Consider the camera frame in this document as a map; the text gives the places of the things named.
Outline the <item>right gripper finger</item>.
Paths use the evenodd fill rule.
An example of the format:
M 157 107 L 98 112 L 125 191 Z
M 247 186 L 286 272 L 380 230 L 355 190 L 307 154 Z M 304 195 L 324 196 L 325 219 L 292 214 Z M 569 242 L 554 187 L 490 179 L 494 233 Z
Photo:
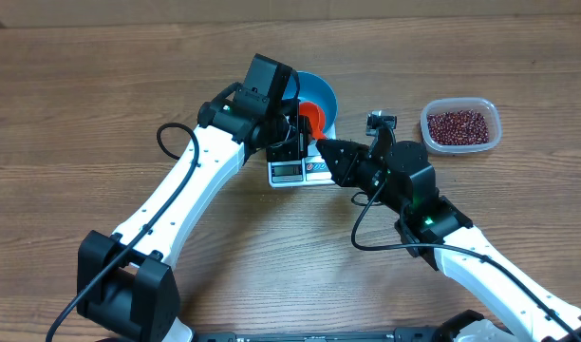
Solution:
M 366 144 L 344 140 L 319 140 L 316 148 L 324 160 L 350 159 L 368 152 Z
M 325 164 L 331 174 L 331 179 L 339 186 L 357 186 L 358 164 L 361 161 L 359 155 L 325 156 L 322 155 Z

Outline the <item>orange measuring scoop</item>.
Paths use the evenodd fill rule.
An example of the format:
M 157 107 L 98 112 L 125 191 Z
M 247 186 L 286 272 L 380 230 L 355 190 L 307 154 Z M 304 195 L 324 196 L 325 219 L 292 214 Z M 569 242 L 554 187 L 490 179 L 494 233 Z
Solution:
M 313 139 L 323 140 L 327 138 L 324 132 L 326 115 L 318 104 L 313 102 L 300 102 L 299 115 L 309 122 L 308 132 Z

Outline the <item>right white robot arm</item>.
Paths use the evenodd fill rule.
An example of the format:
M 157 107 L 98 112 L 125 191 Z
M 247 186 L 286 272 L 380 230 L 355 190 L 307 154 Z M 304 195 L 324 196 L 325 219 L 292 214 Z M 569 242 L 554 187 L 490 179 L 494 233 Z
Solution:
M 316 144 L 334 182 L 359 188 L 399 216 L 399 248 L 455 280 L 519 341 L 581 341 L 581 309 L 546 291 L 440 194 L 419 142 Z

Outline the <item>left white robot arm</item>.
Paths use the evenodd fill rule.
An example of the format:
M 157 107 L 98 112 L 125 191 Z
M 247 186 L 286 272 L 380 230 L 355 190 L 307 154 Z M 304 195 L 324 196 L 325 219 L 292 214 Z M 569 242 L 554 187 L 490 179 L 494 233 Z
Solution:
M 298 72 L 257 54 L 245 79 L 228 85 L 197 114 L 197 125 L 176 127 L 190 141 L 155 192 L 112 234 L 90 232 L 78 250 L 77 294 L 58 328 L 77 312 L 129 341 L 192 341 L 179 318 L 174 269 L 216 193 L 248 158 L 299 142 L 299 97 L 286 98 Z

